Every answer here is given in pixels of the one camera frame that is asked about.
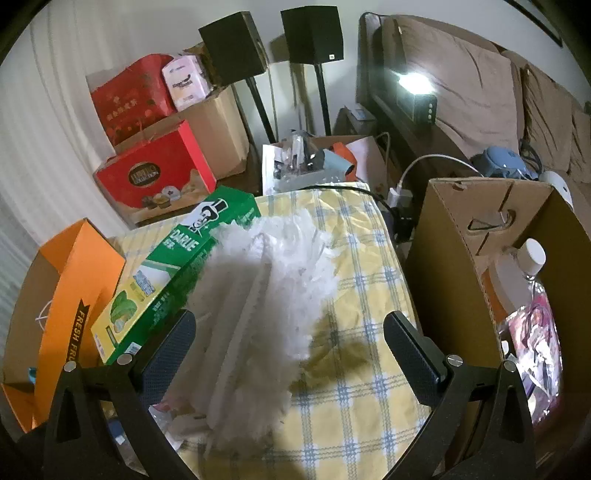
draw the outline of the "light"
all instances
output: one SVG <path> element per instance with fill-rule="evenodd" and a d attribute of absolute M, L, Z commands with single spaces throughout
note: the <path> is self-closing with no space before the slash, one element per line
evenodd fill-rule
<path fill-rule="evenodd" d="M 401 75 L 398 83 L 413 95 L 428 95 L 434 90 L 429 79 L 417 72 Z"/>

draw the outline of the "electrical cord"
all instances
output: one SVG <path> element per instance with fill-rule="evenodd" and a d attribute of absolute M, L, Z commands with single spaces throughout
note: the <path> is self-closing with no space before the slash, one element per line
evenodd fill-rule
<path fill-rule="evenodd" d="M 396 191 L 397 191 L 398 193 L 400 193 L 400 191 L 402 190 L 402 183 L 404 182 L 404 178 L 406 177 L 406 175 L 408 174 L 408 172 L 410 171 L 410 169 L 411 169 L 412 167 L 414 167 L 414 165 L 415 165 L 417 162 L 419 162 L 420 160 L 423 160 L 424 158 L 431 158 L 431 157 L 446 158 L 446 159 L 448 159 L 448 160 L 453 160 L 453 161 L 456 161 L 456 162 L 458 162 L 458 163 L 461 163 L 461 164 L 462 164 L 462 165 L 464 165 L 465 167 L 468 167 L 470 170 L 473 170 L 474 172 L 478 173 L 478 175 L 480 175 L 481 177 L 483 177 L 483 176 L 484 176 L 484 175 L 483 175 L 482 173 L 480 173 L 480 172 L 479 172 L 477 169 L 475 169 L 475 168 L 474 168 L 472 165 L 470 165 L 469 163 L 467 163 L 467 162 L 465 162 L 465 161 L 463 161 L 463 160 L 460 160 L 460 159 L 458 159 L 458 158 L 455 158 L 455 157 L 451 157 L 451 156 L 449 156 L 449 155 L 442 155 L 442 154 L 439 154 L 439 153 L 431 153 L 431 154 L 428 154 L 428 155 L 423 155 L 422 157 L 418 157 L 418 158 L 416 158 L 415 160 L 413 160 L 413 161 L 411 162 L 411 164 L 410 164 L 410 165 L 409 165 L 409 166 L 406 168 L 406 170 L 404 170 L 404 172 L 403 172 L 402 176 L 400 177 L 400 181 L 398 182 L 398 186 L 396 187 Z"/>

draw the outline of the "power adapter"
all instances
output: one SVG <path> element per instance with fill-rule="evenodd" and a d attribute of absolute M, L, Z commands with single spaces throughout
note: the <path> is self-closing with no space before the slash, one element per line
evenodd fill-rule
<path fill-rule="evenodd" d="M 402 189 L 400 192 L 395 188 L 390 188 L 386 203 L 394 208 L 408 208 L 413 200 L 413 193 L 410 190 Z"/>

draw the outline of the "black device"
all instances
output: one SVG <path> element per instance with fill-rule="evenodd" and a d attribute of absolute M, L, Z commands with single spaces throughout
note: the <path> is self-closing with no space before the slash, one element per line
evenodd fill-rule
<path fill-rule="evenodd" d="M 432 93 L 412 93 L 398 84 L 396 102 L 417 125 L 435 125 L 437 97 Z"/>
<path fill-rule="evenodd" d="M 199 28 L 223 85 L 246 80 L 270 143 L 276 143 L 254 77 L 267 71 L 267 56 L 250 12 L 236 12 Z"/>
<path fill-rule="evenodd" d="M 195 337 L 194 316 L 181 310 L 133 356 L 107 367 L 64 366 L 49 420 L 15 445 L 0 429 L 3 480 L 140 480 L 120 458 L 100 400 L 110 400 L 139 460 L 153 480 L 195 480 L 148 406 L 164 395 Z M 460 461 L 439 480 L 532 480 L 534 437 L 521 377 L 514 363 L 498 369 L 444 356 L 401 312 L 384 320 L 384 337 L 421 404 L 433 411 L 387 480 L 429 480 L 460 424 L 466 404 L 480 401 L 478 420 Z"/>
<path fill-rule="evenodd" d="M 281 11 L 290 61 L 314 65 L 324 133 L 330 135 L 330 116 L 322 64 L 343 60 L 343 32 L 339 10 L 328 5 L 308 5 Z"/>

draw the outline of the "logo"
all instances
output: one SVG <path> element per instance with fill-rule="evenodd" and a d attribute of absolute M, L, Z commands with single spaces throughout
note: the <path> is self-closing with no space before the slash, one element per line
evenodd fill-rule
<path fill-rule="evenodd" d="M 215 222 L 220 218 L 220 213 L 228 208 L 228 203 L 224 199 L 218 199 L 215 202 L 201 202 L 201 214 L 189 227 L 193 233 L 201 235 L 201 229 L 207 228 L 207 224 Z"/>
<path fill-rule="evenodd" d="M 80 300 L 78 310 L 76 311 L 76 317 L 74 317 L 72 333 L 70 334 L 70 345 L 68 346 L 66 362 L 69 362 L 70 360 L 78 360 L 80 342 L 82 341 L 82 333 L 84 332 L 84 325 L 86 324 L 89 309 L 90 305 L 84 305 L 82 300 Z"/>
<path fill-rule="evenodd" d="M 189 85 L 191 85 L 192 83 L 193 82 L 191 81 L 191 74 L 189 73 L 187 75 L 187 78 L 182 79 L 178 83 L 173 83 L 173 88 L 185 88 L 185 87 L 188 87 Z"/>
<path fill-rule="evenodd" d="M 134 165 L 129 171 L 129 182 L 135 187 L 152 185 L 160 177 L 160 167 L 156 163 L 143 162 Z"/>

